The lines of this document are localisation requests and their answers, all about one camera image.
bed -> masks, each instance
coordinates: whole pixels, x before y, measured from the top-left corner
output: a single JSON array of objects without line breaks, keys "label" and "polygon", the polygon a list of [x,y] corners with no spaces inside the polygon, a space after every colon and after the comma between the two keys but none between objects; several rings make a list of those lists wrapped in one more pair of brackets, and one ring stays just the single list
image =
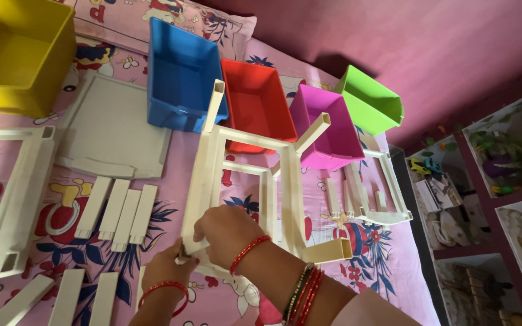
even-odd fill
[{"label": "bed", "polygon": [[[123,81],[145,86],[147,58],[142,54],[113,46],[102,41],[78,37],[80,47],[103,47],[112,53],[109,61],[96,64],[76,62],[64,81],[53,112],[44,119],[32,119],[0,114],[0,126],[57,125],[63,111],[74,100],[81,78],[88,69]],[[337,79],[309,64],[293,59],[266,44],[250,39],[244,60],[250,63],[275,67],[279,72],[284,93],[289,103],[300,84],[331,90]],[[376,137],[359,130],[362,146],[388,151],[382,133]],[[150,218],[149,236],[143,245],[129,245],[125,252],[112,252],[110,241],[98,240],[95,230],[90,240],[76,239],[74,232],[95,181],[95,177],[79,174],[54,166],[45,193],[44,204],[37,218],[30,255],[23,274],[0,279],[0,308],[27,285],[37,274],[56,280],[54,286],[29,312],[19,325],[47,324],[52,312],[54,297],[63,271],[86,270],[84,285],[74,316],[77,325],[89,325],[91,307],[95,297],[99,274],[118,271],[120,277],[112,325],[127,325],[134,315],[136,290],[140,266],[148,263],[155,253],[169,247],[180,234],[190,182],[191,167],[197,150],[199,135],[174,131],[160,180],[136,180],[131,189],[144,184],[158,186],[155,209]],[[0,193],[6,186],[11,169],[18,156],[19,144],[0,141]],[[226,159],[261,166],[272,166],[279,153],[271,155],[228,155]],[[366,158],[359,165],[363,183],[368,189],[369,205],[376,207],[375,191],[384,191],[389,198],[388,186],[382,181],[380,164]],[[335,278],[356,292],[370,287],[382,297],[402,309],[423,325],[438,325],[439,321],[430,294],[422,276],[420,261],[409,223],[382,230],[380,226],[366,226],[360,220],[348,220],[345,215],[333,221],[328,218],[324,178],[334,179],[339,202],[342,203],[343,172],[302,168],[306,240],[313,245],[337,237],[352,241],[354,257],[351,260],[323,264],[326,275]],[[221,185],[221,204],[235,205],[253,219],[258,218],[258,177],[224,171]],[[388,211],[395,207],[388,200]],[[189,301],[186,309],[175,317],[171,325],[276,325],[279,320],[259,315],[259,306],[267,302],[257,289],[245,281],[221,280],[193,273],[189,284]]]}]

red bangle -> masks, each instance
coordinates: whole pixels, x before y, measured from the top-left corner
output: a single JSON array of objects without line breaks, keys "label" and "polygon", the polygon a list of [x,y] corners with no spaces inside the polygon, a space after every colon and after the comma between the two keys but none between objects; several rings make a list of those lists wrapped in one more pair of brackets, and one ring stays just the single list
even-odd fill
[{"label": "red bangle", "polygon": [[149,294],[151,293],[152,291],[158,289],[158,288],[161,288],[163,286],[174,286],[175,288],[179,288],[181,289],[184,293],[185,293],[185,302],[183,303],[183,305],[177,310],[175,311],[173,314],[172,314],[172,317],[178,315],[179,313],[181,313],[185,307],[187,306],[187,303],[189,302],[189,291],[187,290],[186,286],[178,283],[178,282],[174,282],[174,281],[169,281],[169,282],[160,282],[160,283],[157,283],[151,287],[149,287],[148,290],[146,290],[142,296],[140,297],[140,301],[138,302],[138,309],[140,309],[140,307],[142,307],[142,303],[144,302],[144,298]]},{"label": "red bangle", "polygon": [[261,242],[263,242],[265,240],[271,240],[271,237],[268,235],[264,235],[263,237],[257,238],[257,239],[255,239],[255,241],[251,242],[250,245],[245,247],[243,249],[243,251],[241,251],[241,253],[237,256],[237,258],[235,258],[235,261],[231,265],[231,268],[228,270],[229,273],[231,273],[231,276],[233,276],[233,273],[235,272],[235,267],[242,260],[243,256],[245,256],[247,254],[247,252],[249,252],[249,250],[251,250],[251,248],[255,247],[256,245],[260,244]]},{"label": "red bangle", "polygon": [[287,321],[287,324],[288,325],[291,325],[293,324],[294,322],[294,319],[295,319],[295,315],[297,315],[297,311],[298,311],[298,308],[299,308],[299,304],[301,303],[301,301],[303,300],[303,294],[305,293],[305,290],[306,288],[308,288],[308,284],[311,283],[311,279],[314,278],[314,276],[316,274],[319,273],[319,270],[317,269],[317,267],[314,267],[309,276],[308,276],[308,280],[305,282],[305,284],[303,285],[303,288],[301,289],[301,293],[299,294],[299,297],[298,297],[298,301],[297,303],[295,304],[295,308],[293,309],[293,311],[291,312],[291,315],[289,316],[289,320]]},{"label": "red bangle", "polygon": [[317,289],[320,287],[321,279],[323,278],[324,273],[325,271],[321,271],[321,273],[315,278],[315,282],[314,284],[312,284],[308,292],[308,298],[303,304],[303,311],[301,311],[301,315],[299,316],[298,326],[303,326],[305,324],[305,320],[309,315],[309,309],[311,308],[311,304],[313,303],[313,298],[315,298]]}]

hand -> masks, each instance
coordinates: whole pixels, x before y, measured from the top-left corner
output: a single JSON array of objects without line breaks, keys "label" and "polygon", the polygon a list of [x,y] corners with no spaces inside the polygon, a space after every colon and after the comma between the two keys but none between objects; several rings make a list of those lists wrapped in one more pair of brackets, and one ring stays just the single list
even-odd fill
[{"label": "hand", "polygon": [[245,247],[264,235],[265,232],[241,208],[221,205],[207,209],[194,224],[193,240],[199,242],[206,237],[211,245],[206,248],[211,263],[229,269]]},{"label": "hand", "polygon": [[[176,256],[179,254],[180,246],[183,244],[183,239],[176,239],[175,243],[168,249],[157,253],[152,261],[146,265],[144,277],[142,278],[142,290],[146,291],[149,287],[165,281],[176,281],[184,286],[189,284],[190,273],[197,267],[197,259],[189,259],[183,265],[178,265],[175,262]],[[185,293],[174,286],[163,286],[153,291],[146,296],[149,299],[157,297],[156,292],[170,294],[168,300],[174,301],[174,305],[180,301]]]}]

bangle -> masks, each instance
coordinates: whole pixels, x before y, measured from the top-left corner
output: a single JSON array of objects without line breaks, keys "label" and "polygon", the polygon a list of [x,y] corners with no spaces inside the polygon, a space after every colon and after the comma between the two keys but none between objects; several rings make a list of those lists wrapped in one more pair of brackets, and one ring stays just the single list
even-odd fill
[{"label": "bangle", "polygon": [[309,277],[307,278],[307,280],[305,281],[305,284],[303,285],[303,289],[301,290],[301,293],[299,294],[299,297],[297,298],[297,302],[295,303],[294,310],[291,313],[291,315],[288,316],[287,322],[289,323],[289,325],[292,325],[294,322],[295,316],[297,315],[297,311],[298,311],[299,305],[301,304],[301,299],[303,298],[303,294],[305,293],[305,290],[308,289],[308,285],[311,283],[311,281],[315,277],[318,276],[319,272],[320,272],[320,270],[318,270],[315,267],[311,270],[311,273],[310,273]]},{"label": "bangle", "polygon": [[311,304],[313,303],[313,298],[315,298],[315,294],[317,293],[317,289],[320,287],[321,279],[324,276],[324,271],[322,271],[317,278],[315,279],[314,284],[310,288],[308,292],[308,297],[303,304],[303,311],[301,311],[301,315],[299,316],[298,326],[303,326],[305,324],[305,320],[309,315],[309,309],[311,308]]},{"label": "bangle", "polygon": [[[311,274],[314,271],[314,264],[313,263],[307,263],[305,265],[305,268],[303,269],[303,272],[301,272],[301,275],[299,276],[297,287],[295,288],[294,292],[291,294],[291,297],[289,298],[289,304],[286,306],[289,307],[287,310],[283,311],[282,318],[281,318],[281,324],[286,325],[289,321],[289,317],[291,316],[291,311],[297,302],[299,304],[299,299],[301,298],[301,295],[303,295],[303,291],[305,291],[305,285],[307,285],[308,279],[311,277]],[[301,285],[304,285],[303,290],[301,292],[301,295],[298,296],[299,289],[301,288]]]},{"label": "bangle", "polygon": [[268,235],[264,235],[263,237],[257,238],[253,242],[251,242],[250,245],[245,247],[243,249],[243,251],[241,251],[241,253],[237,256],[237,258],[235,258],[235,261],[233,262],[233,264],[231,265],[231,268],[229,269],[229,273],[231,273],[231,276],[233,276],[233,273],[235,272],[235,267],[242,260],[243,256],[245,256],[249,252],[249,250],[251,250],[251,248],[255,247],[256,245],[260,244],[261,242],[263,242],[265,240],[271,240],[271,237]]},{"label": "bangle", "polygon": [[178,315],[180,312],[182,312],[185,307],[187,306],[187,303],[189,302],[189,291],[187,290],[186,286],[178,283],[178,282],[173,282],[173,281],[169,281],[169,282],[160,282],[160,283],[157,283],[151,287],[149,287],[148,290],[146,290],[142,296],[140,297],[140,301],[138,302],[138,309],[140,309],[140,307],[142,307],[142,303],[144,302],[144,298],[149,294],[151,293],[152,291],[158,289],[158,288],[161,288],[163,286],[174,286],[175,288],[179,288],[181,289],[184,293],[185,293],[185,302],[183,303],[183,305],[177,310],[175,311],[174,313],[172,313],[172,317]]}]

blue plastic bin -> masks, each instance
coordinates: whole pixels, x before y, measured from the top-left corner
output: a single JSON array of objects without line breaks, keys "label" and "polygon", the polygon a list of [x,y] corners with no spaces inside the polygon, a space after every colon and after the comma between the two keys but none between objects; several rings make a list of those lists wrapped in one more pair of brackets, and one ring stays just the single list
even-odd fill
[{"label": "blue plastic bin", "polygon": [[[214,42],[157,18],[150,18],[148,122],[158,127],[200,133],[214,80],[223,80]],[[217,117],[228,118],[223,96]]]}]

